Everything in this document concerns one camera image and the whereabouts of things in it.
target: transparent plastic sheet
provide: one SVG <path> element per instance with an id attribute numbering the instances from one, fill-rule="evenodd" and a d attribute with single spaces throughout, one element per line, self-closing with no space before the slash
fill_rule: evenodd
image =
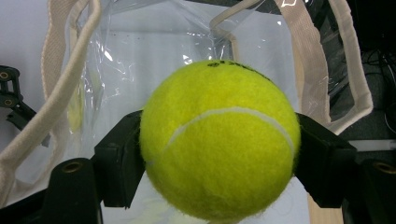
<path id="1" fill-rule="evenodd" d="M 293 39 L 302 112 L 339 134 L 373 109 L 347 1 L 275 1 Z"/>
<path id="2" fill-rule="evenodd" d="M 75 139 L 67 158 L 90 157 L 93 147 L 128 113 L 144 107 L 156 87 L 179 67 L 201 60 L 230 59 L 271 78 L 300 111 L 289 29 L 272 1 L 213 20 L 237 1 L 216 4 L 180 0 L 108 1 L 92 36 L 79 89 L 83 105 L 69 109 Z M 257 29 L 258 24 L 265 29 Z M 206 223 L 183 215 L 159 195 L 144 175 L 129 210 L 103 207 L 105 223 Z M 241 223 L 308 222 L 306 194 L 293 178 L 264 214 Z"/>
<path id="3" fill-rule="evenodd" d="M 98 0 L 54 2 L 48 2 L 49 28 L 41 54 L 41 80 L 46 103 L 0 153 L 0 207 L 15 203 L 45 188 L 50 171 L 62 161 L 65 146 L 69 142 L 70 135 L 67 132 L 68 124 L 64 112 L 81 74 L 86 56 L 85 49 L 94 27 L 99 22 L 101 10 Z M 74 36 L 70 33 L 76 45 L 67 46 L 70 55 L 65 54 L 66 20 L 70 18 L 70 22 L 73 22 L 77 19 L 88 3 L 90 15 L 87 23 L 83 25 L 79 34 L 74 33 Z M 37 52 L 23 57 L 29 59 L 29 55 L 32 57 L 37 55 Z M 40 147 L 40 143 L 49 133 L 49 148 Z"/>

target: white fabric trim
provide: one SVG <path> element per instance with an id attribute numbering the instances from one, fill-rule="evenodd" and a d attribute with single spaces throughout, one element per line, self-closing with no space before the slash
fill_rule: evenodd
<path id="1" fill-rule="evenodd" d="M 276 4 L 289 26 L 294 57 L 302 67 L 296 70 L 297 80 L 304 77 L 301 97 L 302 113 L 321 124 L 330 123 L 328 68 L 320 34 L 309 16 L 304 1 L 276 0 Z"/>
<path id="2" fill-rule="evenodd" d="M 85 63 L 88 42 L 97 26 L 100 15 L 100 0 L 91 0 L 90 16 L 79 34 L 70 54 L 69 61 L 61 74 L 64 52 L 64 27 L 73 6 L 79 1 L 49 0 L 49 30 L 42 53 L 42 77 L 47 102 L 26 125 L 22 132 L 0 154 L 0 207 L 12 201 L 8 195 L 27 196 L 39 182 L 48 180 L 51 169 L 59 162 L 67 141 L 67 123 L 64 111 Z M 24 193 L 11 192 L 15 182 L 15 171 L 23 160 L 37 147 L 51 131 L 54 149 L 51 160 L 37 183 L 27 188 L 14 188 Z"/>
<path id="3" fill-rule="evenodd" d="M 339 134 L 359 119 L 370 114 L 374 106 L 361 65 L 358 38 L 353 27 L 347 1 L 329 0 L 329 3 L 337 19 L 340 35 L 343 39 L 349 86 L 355 102 L 352 109 L 345 116 L 327 126 L 332 132 Z"/>

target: clear plastic bag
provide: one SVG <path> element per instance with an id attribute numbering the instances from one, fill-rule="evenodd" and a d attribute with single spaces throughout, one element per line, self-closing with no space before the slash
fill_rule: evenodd
<path id="1" fill-rule="evenodd" d="M 89 2 L 97 4 L 98 1 L 74 2 L 74 7 L 83 8 Z M 60 122 L 55 128 L 65 133 L 54 146 L 56 160 L 46 166 L 46 162 L 35 159 L 40 153 L 46 154 L 40 151 L 28 158 L 27 161 L 32 161 L 24 168 L 42 164 L 45 179 L 49 178 L 52 165 L 61 161 L 59 155 L 64 156 L 62 160 L 90 158 L 93 147 L 123 116 L 144 107 L 162 80 L 180 66 L 205 59 L 233 59 L 248 64 L 271 78 L 287 94 L 296 111 L 340 133 L 368 114 L 373 105 L 362 73 L 347 2 L 335 2 L 329 0 L 330 13 L 315 28 L 321 7 L 311 5 L 312 1 L 305 1 L 305 5 L 296 0 L 102 1 L 103 16 L 91 37 L 79 87 L 67 109 L 69 124 Z M 94 8 L 98 15 L 98 6 Z M 70 17 L 71 37 L 82 32 L 74 21 L 81 11 L 72 12 L 77 13 Z M 340 94 L 345 86 L 350 91 Z M 36 126 L 31 129 L 32 133 L 43 132 L 46 125 Z M 18 146 L 12 148 L 12 151 L 22 150 Z M 34 183 L 30 190 L 38 191 L 42 185 L 43 182 Z M 15 194 L 8 198 L 27 196 L 18 189 L 12 192 Z M 131 210 L 104 208 L 104 218 L 110 223 L 202 223 L 170 208 L 146 177 Z M 264 219 L 266 223 L 309 222 L 306 195 L 298 181 L 292 179 L 282 197 L 264 215 L 242 223 L 258 223 Z"/>
<path id="2" fill-rule="evenodd" d="M 100 104 L 84 113 L 82 120 L 93 123 L 82 123 L 80 131 L 75 132 L 82 136 L 79 153 L 92 153 L 122 117 L 144 107 L 166 77 L 181 66 L 201 60 L 248 64 L 271 78 L 300 111 L 289 28 L 278 11 L 270 13 L 276 8 L 274 3 L 253 2 L 247 9 L 229 15 L 221 14 L 228 7 L 190 1 L 109 2 L 92 37 L 84 81 L 101 81 L 101 90 L 91 95 Z M 85 101 L 90 102 L 85 106 L 92 106 L 91 97 Z M 205 223 L 167 204 L 146 175 L 129 210 L 103 207 L 103 214 L 108 223 Z M 288 223 L 295 217 L 300 217 L 300 223 L 308 221 L 307 199 L 297 179 L 265 214 L 241 223 L 264 219 L 269 219 L 268 223 Z"/>

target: white seam line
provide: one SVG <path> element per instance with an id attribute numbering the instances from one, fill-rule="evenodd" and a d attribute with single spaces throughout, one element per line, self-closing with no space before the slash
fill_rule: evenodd
<path id="1" fill-rule="evenodd" d="M 253 110 L 253 109 L 249 109 L 249 108 L 241 107 L 241 106 L 233 106 L 233 107 L 227 107 L 227 108 L 222 108 L 222 109 L 206 110 L 206 112 L 198 115 L 197 117 L 195 117 L 194 119 L 191 119 L 186 124 L 178 127 L 174 131 L 174 133 L 172 134 L 171 138 L 169 139 L 168 143 L 166 144 L 166 146 L 165 146 L 165 148 L 163 150 L 166 150 L 175 141 L 175 139 L 178 138 L 178 136 L 180 134 L 184 133 L 184 131 L 186 131 L 186 129 L 190 125 L 192 125 L 193 123 L 199 121 L 200 119 L 205 119 L 205 118 L 207 118 L 209 116 L 212 116 L 212 115 L 218 115 L 218 114 L 224 114 L 224 113 L 230 113 L 230 112 L 253 115 L 253 116 L 258 117 L 262 121 L 271 124 L 273 127 L 275 127 L 285 137 L 286 141 L 289 144 L 291 154 L 294 155 L 295 149 L 294 149 L 294 144 L 291 141 L 290 135 L 288 134 L 288 132 L 286 132 L 286 130 L 282 127 L 282 125 L 280 125 L 276 121 L 276 119 L 273 119 L 273 118 L 269 117 L 266 114 L 263 114 L 262 112 L 260 112 L 258 110 Z"/>

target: fuzzy felt surface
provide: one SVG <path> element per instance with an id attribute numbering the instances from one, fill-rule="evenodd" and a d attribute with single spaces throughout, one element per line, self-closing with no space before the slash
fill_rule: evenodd
<path id="1" fill-rule="evenodd" d="M 207 220 L 239 220 L 288 184 L 300 127 L 271 80 L 240 63 L 203 61 L 152 94 L 140 146 L 148 177 L 170 204 Z"/>

